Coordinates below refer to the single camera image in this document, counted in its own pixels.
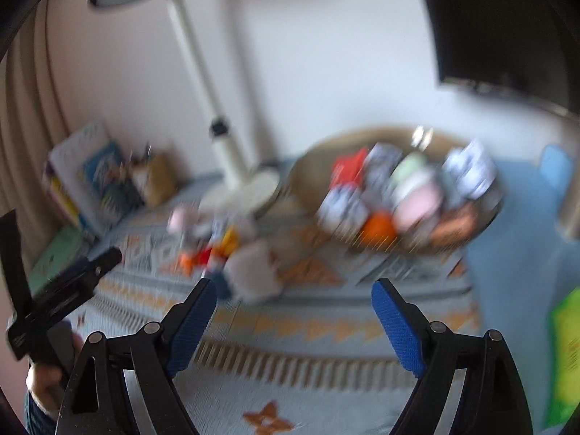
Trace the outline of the person's left forearm sleeve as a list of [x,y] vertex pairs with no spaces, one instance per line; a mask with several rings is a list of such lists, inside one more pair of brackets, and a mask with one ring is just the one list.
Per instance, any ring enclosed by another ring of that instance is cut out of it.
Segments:
[[33,400],[32,393],[24,399],[25,428],[29,435],[55,435],[56,421]]

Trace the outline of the person's left hand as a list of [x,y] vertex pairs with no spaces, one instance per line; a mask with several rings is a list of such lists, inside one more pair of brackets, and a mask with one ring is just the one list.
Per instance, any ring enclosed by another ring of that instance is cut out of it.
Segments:
[[56,420],[62,405],[64,389],[62,371],[44,362],[32,362],[26,376],[26,389],[41,412]]

